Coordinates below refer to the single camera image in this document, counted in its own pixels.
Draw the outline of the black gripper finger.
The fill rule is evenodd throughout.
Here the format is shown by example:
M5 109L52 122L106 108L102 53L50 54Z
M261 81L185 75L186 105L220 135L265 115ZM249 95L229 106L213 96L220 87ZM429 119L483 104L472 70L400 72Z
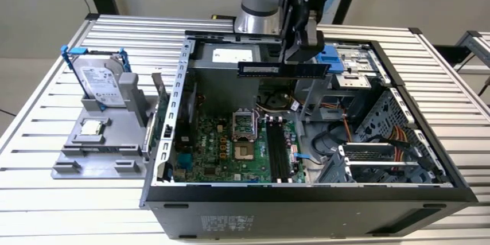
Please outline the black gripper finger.
M296 0L279 0L280 4L280 54L281 62L295 62L289 48L295 43L293 18Z
M312 62L312 58L323 51L324 37L316 30L320 12L309 9L308 0L296 0L293 31L295 43L289 50L295 62L280 61L280 77L288 79L323 79L325 65Z

